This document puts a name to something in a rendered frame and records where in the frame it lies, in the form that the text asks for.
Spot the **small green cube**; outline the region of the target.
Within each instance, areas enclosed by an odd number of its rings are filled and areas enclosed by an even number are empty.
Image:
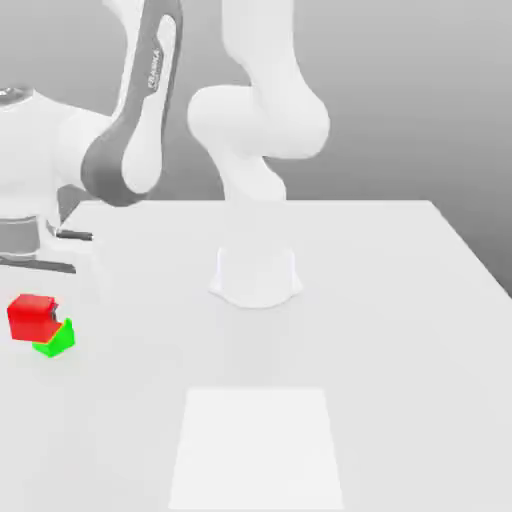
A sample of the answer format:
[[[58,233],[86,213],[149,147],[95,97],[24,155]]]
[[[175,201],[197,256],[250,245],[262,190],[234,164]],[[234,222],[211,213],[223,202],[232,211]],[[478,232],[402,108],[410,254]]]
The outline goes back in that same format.
[[[53,358],[74,345],[75,333],[73,323],[70,318],[66,318],[48,342],[33,342],[32,348],[48,358]]]

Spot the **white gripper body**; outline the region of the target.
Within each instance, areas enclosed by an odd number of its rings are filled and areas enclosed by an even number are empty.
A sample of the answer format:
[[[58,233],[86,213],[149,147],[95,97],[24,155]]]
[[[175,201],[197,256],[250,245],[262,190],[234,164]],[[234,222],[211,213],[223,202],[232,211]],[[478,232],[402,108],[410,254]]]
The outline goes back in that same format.
[[[86,271],[72,254],[0,255],[0,289],[86,287]]]

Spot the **small red cube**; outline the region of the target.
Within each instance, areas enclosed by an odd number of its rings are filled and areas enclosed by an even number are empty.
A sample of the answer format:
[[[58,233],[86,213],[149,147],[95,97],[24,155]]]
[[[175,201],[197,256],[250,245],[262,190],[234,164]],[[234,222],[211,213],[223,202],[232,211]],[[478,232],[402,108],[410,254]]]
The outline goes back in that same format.
[[[7,307],[11,337],[18,341],[48,343],[61,327],[54,297],[20,294]]]

